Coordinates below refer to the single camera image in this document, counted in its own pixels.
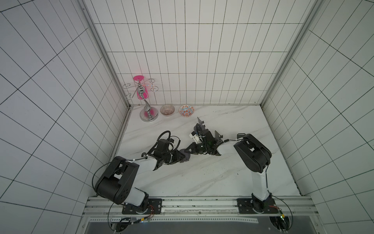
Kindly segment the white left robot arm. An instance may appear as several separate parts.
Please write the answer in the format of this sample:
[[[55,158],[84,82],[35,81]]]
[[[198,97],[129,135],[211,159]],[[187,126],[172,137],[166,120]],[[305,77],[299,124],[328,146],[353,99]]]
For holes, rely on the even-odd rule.
[[[189,161],[191,154],[186,149],[178,149],[181,140],[174,144],[176,136],[169,130],[164,131],[148,152],[139,159],[115,157],[107,163],[93,189],[97,195],[108,199],[117,205],[129,205],[133,211],[143,214],[152,205],[149,204],[149,194],[135,188],[136,176],[145,172],[159,169],[162,165],[174,165]]]

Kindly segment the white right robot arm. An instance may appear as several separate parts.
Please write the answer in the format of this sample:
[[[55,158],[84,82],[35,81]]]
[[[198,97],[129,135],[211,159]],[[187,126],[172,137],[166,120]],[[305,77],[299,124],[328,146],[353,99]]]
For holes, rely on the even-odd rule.
[[[240,157],[251,171],[253,189],[250,198],[237,199],[241,214],[276,214],[284,219],[281,208],[275,203],[274,196],[268,189],[267,169],[271,163],[272,153],[252,134],[238,134],[236,139],[224,139],[223,135],[211,133],[198,119],[190,134],[193,143],[183,149],[188,155],[209,154],[222,156],[233,154]]]

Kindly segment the chrome cup holder stand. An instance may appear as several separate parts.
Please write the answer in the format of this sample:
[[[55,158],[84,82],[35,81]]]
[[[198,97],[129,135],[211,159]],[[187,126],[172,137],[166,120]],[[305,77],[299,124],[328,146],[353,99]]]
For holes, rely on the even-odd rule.
[[[149,91],[154,93],[158,91],[158,86],[153,84],[154,79],[145,79],[144,76],[138,75],[133,77],[133,82],[134,85],[131,85],[130,83],[125,83],[124,85],[122,85],[122,88],[124,90],[128,90],[129,88],[135,88],[133,94],[126,95],[126,99],[133,99],[136,95],[140,101],[145,102],[145,106],[139,114],[141,120],[144,122],[152,122],[156,120],[158,117],[158,110],[155,107],[152,107],[150,105],[150,102],[148,101],[150,97]]]

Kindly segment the brown striped glass bowl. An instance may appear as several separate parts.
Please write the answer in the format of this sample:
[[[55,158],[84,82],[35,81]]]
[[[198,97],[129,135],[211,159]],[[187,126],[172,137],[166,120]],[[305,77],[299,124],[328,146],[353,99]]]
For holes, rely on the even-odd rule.
[[[175,112],[175,107],[172,104],[165,104],[160,108],[160,113],[164,116],[171,116]]]

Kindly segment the pink plastic cup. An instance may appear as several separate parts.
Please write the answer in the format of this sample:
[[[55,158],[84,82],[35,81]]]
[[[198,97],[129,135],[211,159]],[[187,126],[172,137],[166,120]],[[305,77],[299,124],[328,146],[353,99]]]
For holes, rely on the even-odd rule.
[[[134,82],[137,84],[136,94],[139,100],[146,100],[149,98],[147,86],[144,83],[144,76],[135,76],[133,78]]]

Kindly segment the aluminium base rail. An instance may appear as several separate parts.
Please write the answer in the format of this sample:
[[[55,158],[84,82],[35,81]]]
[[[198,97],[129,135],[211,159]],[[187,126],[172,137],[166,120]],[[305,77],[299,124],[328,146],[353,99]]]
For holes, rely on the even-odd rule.
[[[318,216],[310,197],[279,197],[275,204],[258,214],[249,205],[249,197],[152,197],[144,212],[129,205],[116,205],[107,199],[89,198],[83,218],[86,221],[119,222],[259,222],[260,218],[280,217],[295,220],[302,216]]]

